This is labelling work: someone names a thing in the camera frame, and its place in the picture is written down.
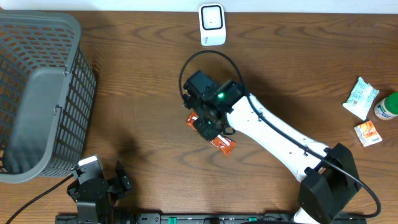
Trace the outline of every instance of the bottle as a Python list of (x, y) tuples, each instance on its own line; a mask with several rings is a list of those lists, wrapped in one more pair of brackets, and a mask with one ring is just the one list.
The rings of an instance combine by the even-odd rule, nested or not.
[(374, 106), (376, 116), (389, 120), (398, 116), (398, 93), (393, 93)]

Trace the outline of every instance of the gray plastic basket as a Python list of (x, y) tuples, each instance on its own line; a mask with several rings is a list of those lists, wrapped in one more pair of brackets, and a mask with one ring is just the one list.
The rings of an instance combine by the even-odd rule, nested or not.
[(80, 160), (96, 90), (80, 33), (67, 14), (0, 12), (0, 182), (65, 176)]

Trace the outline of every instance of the wooden table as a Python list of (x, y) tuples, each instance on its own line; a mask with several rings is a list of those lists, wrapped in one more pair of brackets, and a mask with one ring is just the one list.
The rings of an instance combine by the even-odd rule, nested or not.
[[(239, 66), (250, 90), (300, 132), (354, 154), (359, 175), (379, 196), (383, 213), (369, 223), (395, 223), (398, 212), (398, 119), (374, 122), (383, 141), (362, 147), (359, 118), (342, 107), (358, 77), (380, 90), (375, 102), (398, 91), (398, 16), (228, 13), (227, 40), (202, 47), (197, 13), (70, 12), (83, 29), (81, 45), (99, 73), (85, 156), (98, 154), (107, 177), (117, 160), (134, 192), (119, 205), (164, 213), (296, 211), (299, 183), (275, 157), (243, 134), (229, 157), (185, 124), (177, 77), (193, 53), (215, 49)], [(203, 70), (219, 82), (236, 79), (221, 57), (202, 55), (184, 80)], [(38, 177), (0, 184), (0, 223), (60, 179)], [(53, 223), (76, 212), (67, 185), (23, 211), (14, 223)], [(364, 191), (347, 211), (375, 209)]]

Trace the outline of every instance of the white wall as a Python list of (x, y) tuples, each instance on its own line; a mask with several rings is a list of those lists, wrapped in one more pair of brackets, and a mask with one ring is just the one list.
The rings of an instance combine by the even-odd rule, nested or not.
[(0, 0), (3, 9), (197, 11), (221, 3), (227, 12), (398, 13), (398, 0)]

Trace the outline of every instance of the orange and white packet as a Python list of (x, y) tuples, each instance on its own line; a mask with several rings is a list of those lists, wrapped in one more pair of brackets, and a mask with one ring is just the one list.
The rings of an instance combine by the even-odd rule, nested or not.
[[(199, 116), (195, 112), (192, 112), (187, 119), (187, 125), (196, 130), (196, 128), (193, 126), (193, 123), (198, 118)], [(231, 140), (223, 136), (222, 134), (217, 135), (217, 137), (211, 140), (210, 142), (212, 145), (218, 147), (221, 151), (223, 151), (223, 153), (226, 154), (227, 156), (230, 154), (230, 152), (236, 145), (236, 142), (234, 140)]]
[(374, 127), (372, 121), (367, 121), (363, 124), (360, 124), (357, 127), (355, 127), (354, 130), (364, 147), (382, 141), (382, 138), (380, 134), (377, 133), (376, 128)]

